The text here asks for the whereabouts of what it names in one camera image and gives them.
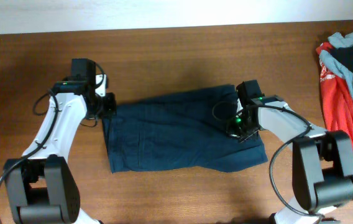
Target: light blue cloth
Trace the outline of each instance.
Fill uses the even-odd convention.
[[[340,47],[351,47],[353,46],[353,33],[343,37],[340,33],[336,32],[332,36],[328,37],[328,41],[335,48]],[[353,73],[347,69],[343,64],[339,63],[329,52],[322,50],[320,53],[320,60],[323,61],[326,66],[333,74],[344,79],[349,89],[349,94],[353,99]]]

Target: black plastic bracket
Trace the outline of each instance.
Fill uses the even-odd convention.
[[[9,159],[4,170],[17,159]],[[47,187],[32,188],[43,177]],[[80,211],[80,193],[64,157],[29,160],[5,180],[15,223],[73,223]]]
[[[320,160],[333,162],[323,169]],[[353,152],[343,131],[293,141],[293,190],[300,206],[310,212],[353,200]]]

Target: white wall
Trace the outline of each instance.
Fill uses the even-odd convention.
[[[0,0],[0,34],[353,19],[353,0]]]

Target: navy fabric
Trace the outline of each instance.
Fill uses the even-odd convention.
[[[201,166],[235,172],[267,162],[259,138],[238,143],[213,118],[220,101],[236,103],[233,85],[176,93],[118,106],[103,120],[112,172],[171,170]],[[227,113],[236,112],[228,107]]]

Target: pile of clothes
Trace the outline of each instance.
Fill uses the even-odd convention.
[[[316,52],[320,58],[323,116],[330,131],[343,130],[353,148],[353,33],[335,33]]]

